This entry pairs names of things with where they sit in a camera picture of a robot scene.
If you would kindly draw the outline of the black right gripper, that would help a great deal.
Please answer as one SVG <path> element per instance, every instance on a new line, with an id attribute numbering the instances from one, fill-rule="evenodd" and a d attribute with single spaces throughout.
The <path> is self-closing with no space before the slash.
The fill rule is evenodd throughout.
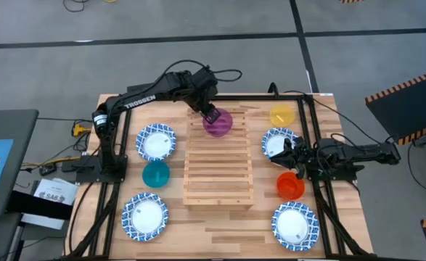
<path id="1" fill-rule="evenodd" d="M 306 163 L 310 159 L 310 151 L 303 138 L 296 138 L 293 146 L 291 138 L 284 139 L 284 151 L 270 157 L 271 162 L 285 168 L 295 169 L 296 178 L 303 179 L 306 172 Z"/>

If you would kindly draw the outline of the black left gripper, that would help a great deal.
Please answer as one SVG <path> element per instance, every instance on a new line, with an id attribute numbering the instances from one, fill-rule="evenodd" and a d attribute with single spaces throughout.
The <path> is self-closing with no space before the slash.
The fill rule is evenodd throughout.
<path id="1" fill-rule="evenodd" d="M 189 106 L 195 112 L 204 112 L 203 120 L 214 123 L 221 112 L 210 100 L 218 93 L 218 80 L 209 67 L 203 67 L 192 75 L 193 92 L 189 96 Z"/>

